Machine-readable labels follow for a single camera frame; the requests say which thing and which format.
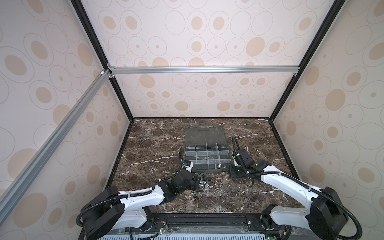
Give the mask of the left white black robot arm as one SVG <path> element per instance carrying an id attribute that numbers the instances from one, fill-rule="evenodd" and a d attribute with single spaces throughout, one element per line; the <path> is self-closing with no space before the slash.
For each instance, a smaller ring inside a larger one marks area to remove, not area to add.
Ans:
<path id="1" fill-rule="evenodd" d="M 122 228 L 146 231 L 153 224 L 150 206 L 173 201 L 185 191 L 198 189 L 199 177 L 192 173 L 193 163 L 185 159 L 185 149 L 179 149 L 177 172 L 157 180 L 147 189 L 124 192 L 108 187 L 85 204 L 76 224 L 85 231 L 86 240 L 98 240 L 108 232 Z"/>

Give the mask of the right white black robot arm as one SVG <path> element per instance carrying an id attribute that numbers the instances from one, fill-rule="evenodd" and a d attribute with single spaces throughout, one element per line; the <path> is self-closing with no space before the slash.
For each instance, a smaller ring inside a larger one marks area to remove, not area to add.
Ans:
<path id="1" fill-rule="evenodd" d="M 359 240 L 362 237 L 361 224 L 342 204 L 334 189 L 308 185 L 268 161 L 254 160 L 246 149 L 240 148 L 236 136 L 232 137 L 232 144 L 237 175 L 269 184 L 302 205 L 302 208 L 269 205 L 259 220 L 265 231 L 288 226 L 310 230 L 322 240 Z"/>

